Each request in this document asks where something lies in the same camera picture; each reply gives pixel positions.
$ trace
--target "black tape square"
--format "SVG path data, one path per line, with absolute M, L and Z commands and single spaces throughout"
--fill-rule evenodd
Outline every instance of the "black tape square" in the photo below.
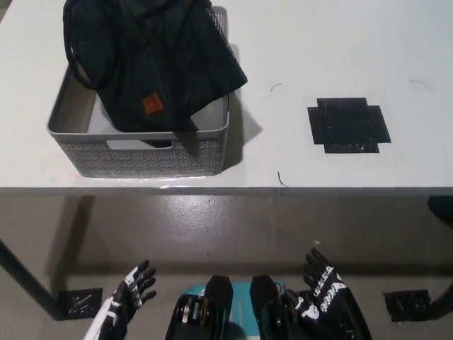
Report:
M 379 153 L 379 143 L 390 143 L 390 135 L 379 106 L 366 98 L 318 98 L 308 108 L 315 145 L 327 154 Z
M 58 305 L 69 320 L 92 319 L 102 305 L 102 288 L 63 290 Z

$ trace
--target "black mechanical part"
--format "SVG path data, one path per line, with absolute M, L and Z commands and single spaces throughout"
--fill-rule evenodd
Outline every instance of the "black mechanical part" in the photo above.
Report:
M 205 294 L 178 299 L 166 340 L 222 340 L 233 302 L 233 286 L 226 276 L 213 276 Z
M 289 340 L 289 318 L 277 286 L 269 275 L 255 276 L 250 298 L 262 340 Z
M 437 320 L 453 312 L 453 284 L 433 303 L 426 289 L 384 293 L 384 298 L 392 322 Z
M 309 290 L 297 292 L 299 296 L 307 296 Z M 289 301 L 288 296 L 283 294 L 281 296 L 283 308 L 287 313 L 288 319 L 288 333 L 290 339 L 311 340 L 310 333 L 306 325 L 304 325 L 300 313 L 294 308 Z

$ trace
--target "robot finger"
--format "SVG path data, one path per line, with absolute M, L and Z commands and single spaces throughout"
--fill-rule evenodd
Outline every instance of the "robot finger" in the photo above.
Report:
M 321 264 L 311 254 L 307 254 L 305 259 L 313 269 L 320 271 Z
M 140 298 L 140 301 L 137 303 L 137 309 L 139 309 L 142 305 L 144 305 L 146 301 L 154 298 L 155 296 L 156 296 L 156 291 L 155 290 L 147 293 L 145 296 L 142 296 Z
M 143 284 L 141 284 L 138 287 L 139 295 L 142 295 L 144 293 L 144 291 L 146 289 L 150 288 L 151 286 L 153 286 L 153 284 L 155 284 L 155 282 L 156 282 L 156 278 L 150 278 L 149 280 L 144 281 Z
M 143 261 L 137 267 L 132 269 L 132 271 L 129 274 L 127 274 L 127 276 L 124 278 L 124 282 L 126 282 L 126 284 L 129 287 L 131 287 L 131 285 L 134 284 L 134 282 L 139 277 L 139 275 L 142 273 L 142 271 L 144 271 L 146 268 L 148 268 L 148 265 L 149 265 L 148 260 Z
M 313 266 L 310 266 L 309 264 L 307 264 L 307 265 L 304 267 L 304 272 L 305 272 L 305 275 L 306 275 L 306 276 L 311 276 L 311 278 L 312 278 L 314 281 L 319 280 L 319 278 L 321 277 L 321 274 L 322 274 L 322 271 L 320 271 L 318 268 L 315 268 L 315 267 L 313 267 Z
M 316 248 L 311 249 L 311 254 L 314 256 L 316 260 L 325 268 L 331 267 L 332 265 L 327 261 L 327 259 L 321 254 Z
M 304 279 L 304 282 L 305 282 L 311 289 L 316 288 L 316 282 L 314 282 L 314 280 L 313 280 L 310 276 L 304 275 L 303 279 Z
M 151 269 L 145 271 L 144 273 L 141 273 L 139 275 L 138 279 L 136 280 L 135 285 L 137 287 L 140 287 L 141 285 L 143 285 L 143 283 L 145 281 L 148 281 L 150 278 L 152 278 L 155 273 L 156 273 L 156 269 L 155 268 L 151 268 Z

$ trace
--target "gray concrete floor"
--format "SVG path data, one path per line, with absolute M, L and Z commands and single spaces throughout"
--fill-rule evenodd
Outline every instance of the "gray concrete floor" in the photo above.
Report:
M 214 273 L 235 281 L 269 273 L 304 288 L 304 255 L 318 247 L 357 298 L 374 339 L 451 339 L 453 317 L 392 324 L 382 293 L 427 288 L 435 299 L 453 279 L 453 230 L 426 197 L 99 196 L 0 197 L 0 237 L 52 292 L 104 288 L 145 258 L 158 296 L 127 339 L 163 339 L 187 287 Z M 0 339 L 84 337 L 90 321 L 53 322 L 0 270 Z

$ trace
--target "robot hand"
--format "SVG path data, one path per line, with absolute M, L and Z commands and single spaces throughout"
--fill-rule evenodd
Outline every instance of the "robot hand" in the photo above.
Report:
M 156 291 L 145 290 L 156 282 L 156 269 L 148 269 L 149 261 L 135 267 L 120 283 L 117 290 L 102 305 L 84 340 L 123 340 L 127 324 L 135 312 L 156 296 Z
M 316 249 L 306 255 L 304 281 L 310 286 L 320 317 L 340 327 L 342 339 L 371 340 L 365 318 L 349 287 Z
M 283 298 L 298 311 L 302 317 L 302 324 L 307 328 L 313 339 L 342 339 L 342 332 L 337 324 L 334 324 L 326 314 L 320 313 L 311 292 L 296 293 L 286 289 Z

